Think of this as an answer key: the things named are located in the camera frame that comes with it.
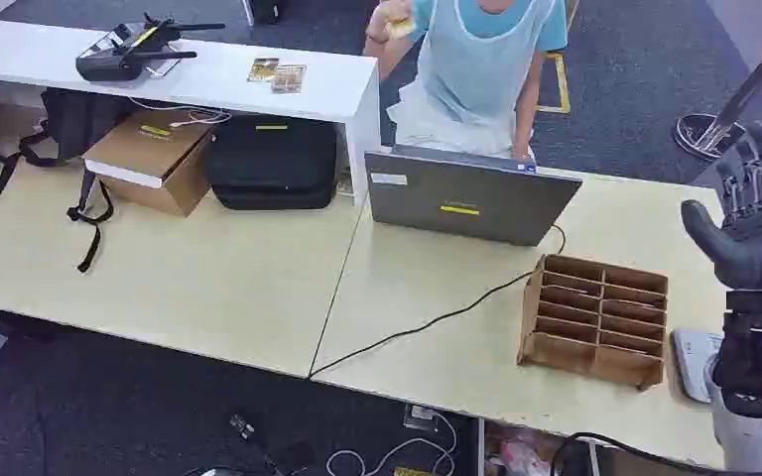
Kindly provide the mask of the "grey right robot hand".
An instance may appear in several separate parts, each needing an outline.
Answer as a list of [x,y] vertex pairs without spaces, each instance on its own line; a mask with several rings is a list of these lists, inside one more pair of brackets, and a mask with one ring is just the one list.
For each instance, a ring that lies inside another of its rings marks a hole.
[[745,133],[716,167],[723,219],[714,223],[696,199],[681,203],[684,228],[734,290],[762,290],[762,121]]

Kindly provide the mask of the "person's right hand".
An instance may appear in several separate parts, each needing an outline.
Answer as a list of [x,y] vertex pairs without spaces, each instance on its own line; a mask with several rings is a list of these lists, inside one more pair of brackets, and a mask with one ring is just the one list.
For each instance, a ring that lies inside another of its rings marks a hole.
[[415,29],[410,1],[381,1],[373,10],[366,28],[366,37],[378,44],[408,36]]

